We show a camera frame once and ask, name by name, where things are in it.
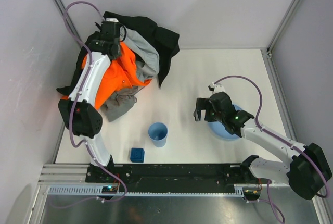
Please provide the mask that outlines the blue plastic cup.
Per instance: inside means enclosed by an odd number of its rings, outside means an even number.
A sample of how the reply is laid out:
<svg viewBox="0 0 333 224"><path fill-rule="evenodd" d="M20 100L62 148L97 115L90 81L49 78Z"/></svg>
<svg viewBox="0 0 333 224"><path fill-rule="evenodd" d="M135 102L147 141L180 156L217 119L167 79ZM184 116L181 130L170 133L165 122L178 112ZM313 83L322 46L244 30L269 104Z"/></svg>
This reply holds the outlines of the blue plastic cup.
<svg viewBox="0 0 333 224"><path fill-rule="evenodd" d="M156 147L164 147L168 137L168 128L164 123L155 122L148 128L148 136Z"/></svg>

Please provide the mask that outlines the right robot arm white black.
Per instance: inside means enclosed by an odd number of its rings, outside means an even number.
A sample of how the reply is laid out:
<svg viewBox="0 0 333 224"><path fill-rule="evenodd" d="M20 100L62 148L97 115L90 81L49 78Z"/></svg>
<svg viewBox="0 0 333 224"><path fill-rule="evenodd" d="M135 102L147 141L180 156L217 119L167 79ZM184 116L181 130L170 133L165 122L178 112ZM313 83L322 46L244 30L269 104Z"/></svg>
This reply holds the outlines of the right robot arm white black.
<svg viewBox="0 0 333 224"><path fill-rule="evenodd" d="M237 110L225 92L197 98L193 113L195 121L201 120L202 111L205 121L222 124L229 134L259 145L279 159L272 161L250 155L241 163L242 170L258 179L287 184L306 200L320 196L322 188L326 190L324 197L330 196L327 182L332 178L332 172L317 144L305 145L274 132L259 123L254 115Z"/></svg>

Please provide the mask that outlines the light grey cloth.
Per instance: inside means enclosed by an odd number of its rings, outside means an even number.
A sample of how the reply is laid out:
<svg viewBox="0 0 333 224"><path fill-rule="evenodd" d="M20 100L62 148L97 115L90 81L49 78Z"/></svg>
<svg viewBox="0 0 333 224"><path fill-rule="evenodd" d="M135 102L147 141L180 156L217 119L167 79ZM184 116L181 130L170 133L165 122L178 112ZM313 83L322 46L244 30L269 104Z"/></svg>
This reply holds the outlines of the light grey cloth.
<svg viewBox="0 0 333 224"><path fill-rule="evenodd" d="M123 37L125 37L125 45L140 57L140 60L135 61L139 81L144 82L155 78L160 71L159 54L156 49L135 30L122 27L120 38L123 39Z"/></svg>

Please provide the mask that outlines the dark grey cloth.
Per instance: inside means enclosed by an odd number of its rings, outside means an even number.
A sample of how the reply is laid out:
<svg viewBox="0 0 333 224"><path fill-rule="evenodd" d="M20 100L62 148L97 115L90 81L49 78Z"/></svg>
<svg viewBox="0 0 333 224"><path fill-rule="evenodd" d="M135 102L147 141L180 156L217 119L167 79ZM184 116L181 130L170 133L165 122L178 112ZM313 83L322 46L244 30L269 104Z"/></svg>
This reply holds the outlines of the dark grey cloth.
<svg viewBox="0 0 333 224"><path fill-rule="evenodd" d="M134 106L137 102L137 98L135 97L137 92L138 87L134 86L112 93L103 105L104 113L109 122L117 120Z"/></svg>

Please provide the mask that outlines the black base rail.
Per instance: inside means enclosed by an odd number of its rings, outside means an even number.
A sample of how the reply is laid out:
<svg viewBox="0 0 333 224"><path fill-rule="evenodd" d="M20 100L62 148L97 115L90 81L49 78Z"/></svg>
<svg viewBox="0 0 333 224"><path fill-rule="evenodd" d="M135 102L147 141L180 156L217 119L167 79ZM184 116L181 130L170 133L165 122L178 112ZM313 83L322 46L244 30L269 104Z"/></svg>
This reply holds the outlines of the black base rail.
<svg viewBox="0 0 333 224"><path fill-rule="evenodd" d="M257 184L240 164L123 164L107 170L129 193L234 193L235 184Z"/></svg>

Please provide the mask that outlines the black cloth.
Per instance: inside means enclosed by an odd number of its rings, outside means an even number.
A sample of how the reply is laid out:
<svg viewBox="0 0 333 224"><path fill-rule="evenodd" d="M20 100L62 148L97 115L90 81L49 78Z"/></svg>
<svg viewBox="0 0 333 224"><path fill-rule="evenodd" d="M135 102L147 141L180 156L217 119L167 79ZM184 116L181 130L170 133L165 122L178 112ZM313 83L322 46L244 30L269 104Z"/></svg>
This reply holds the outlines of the black cloth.
<svg viewBox="0 0 333 224"><path fill-rule="evenodd" d="M129 29L131 29L140 34L153 48L155 48L159 54L160 71L158 74L158 84L159 88L161 88L162 82L165 80L170 71L172 57L180 51L178 43L180 35L169 29L158 26L153 20L144 16L123 16L106 11L104 12L103 17L105 19L117 18L119 22L127 28L126 40L129 39ZM85 44L89 45L89 43L93 39L96 39L99 35L99 31L95 31L87 38ZM76 61L76 69L70 85L62 88L56 88L57 92L64 96L68 96L72 92L82 73L81 65L86 55L87 50L82 47Z"/></svg>

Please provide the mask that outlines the blue cube block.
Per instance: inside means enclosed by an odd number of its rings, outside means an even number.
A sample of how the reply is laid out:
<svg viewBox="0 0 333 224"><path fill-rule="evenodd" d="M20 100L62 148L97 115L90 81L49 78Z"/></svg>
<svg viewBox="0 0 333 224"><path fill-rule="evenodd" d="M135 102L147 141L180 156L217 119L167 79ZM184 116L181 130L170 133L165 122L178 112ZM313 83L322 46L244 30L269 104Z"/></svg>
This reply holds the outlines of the blue cube block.
<svg viewBox="0 0 333 224"><path fill-rule="evenodd" d="M133 147L131 148L130 161L133 163L143 163L145 157L145 151L143 148Z"/></svg>

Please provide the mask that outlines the orange cloth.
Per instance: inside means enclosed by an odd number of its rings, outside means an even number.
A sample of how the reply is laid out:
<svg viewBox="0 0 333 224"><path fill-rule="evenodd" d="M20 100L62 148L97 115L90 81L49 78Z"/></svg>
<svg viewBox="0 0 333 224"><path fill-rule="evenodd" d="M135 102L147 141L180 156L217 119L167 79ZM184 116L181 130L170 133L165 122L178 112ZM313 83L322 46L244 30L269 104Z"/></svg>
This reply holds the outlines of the orange cloth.
<svg viewBox="0 0 333 224"><path fill-rule="evenodd" d="M125 43L121 43L120 47L121 56L112 61L100 82L95 98L96 110L101 108L113 92L134 86L147 86L151 81L150 79L145 79L143 82L139 80L135 53Z"/></svg>

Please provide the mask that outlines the blue plastic bowl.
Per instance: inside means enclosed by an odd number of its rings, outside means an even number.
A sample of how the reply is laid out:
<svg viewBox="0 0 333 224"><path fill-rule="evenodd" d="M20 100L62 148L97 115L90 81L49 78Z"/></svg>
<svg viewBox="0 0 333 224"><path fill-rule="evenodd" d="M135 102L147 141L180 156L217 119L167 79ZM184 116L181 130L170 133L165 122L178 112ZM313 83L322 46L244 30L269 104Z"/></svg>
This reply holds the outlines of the blue plastic bowl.
<svg viewBox="0 0 333 224"><path fill-rule="evenodd" d="M226 122L208 122L209 128L216 136L224 140L233 141L241 138L240 128L235 126L235 121L239 120L236 119L237 113L241 110L242 108L238 105L234 105L234 114Z"/></svg>

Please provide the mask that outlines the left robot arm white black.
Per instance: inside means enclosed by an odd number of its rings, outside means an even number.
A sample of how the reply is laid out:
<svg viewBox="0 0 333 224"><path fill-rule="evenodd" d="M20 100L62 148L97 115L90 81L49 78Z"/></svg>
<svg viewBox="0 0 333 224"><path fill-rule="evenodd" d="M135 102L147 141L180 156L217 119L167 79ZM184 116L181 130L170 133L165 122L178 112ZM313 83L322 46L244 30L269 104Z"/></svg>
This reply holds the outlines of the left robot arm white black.
<svg viewBox="0 0 333 224"><path fill-rule="evenodd" d="M58 103L73 147L85 145L95 166L105 167L111 158L100 133L103 118L96 109L96 96L107 69L121 56L120 29L116 18L101 23L100 36L84 45L88 53L78 82Z"/></svg>

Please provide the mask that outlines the right aluminium frame post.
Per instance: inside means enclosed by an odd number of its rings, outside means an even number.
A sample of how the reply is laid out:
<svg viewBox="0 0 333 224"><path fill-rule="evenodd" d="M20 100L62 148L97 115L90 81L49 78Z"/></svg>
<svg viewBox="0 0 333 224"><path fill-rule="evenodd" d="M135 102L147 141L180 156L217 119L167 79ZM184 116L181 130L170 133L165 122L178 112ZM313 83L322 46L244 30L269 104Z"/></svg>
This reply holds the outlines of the right aluminium frame post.
<svg viewBox="0 0 333 224"><path fill-rule="evenodd" d="M277 42L279 41L279 39L282 37L287 25L290 23L290 21L292 20L293 16L295 15L298 7L300 6L302 0L292 0L290 5L288 6L277 30L275 31L272 39L270 40L266 51L269 55L269 57L272 56L272 52L274 50L275 45L277 44Z"/></svg>

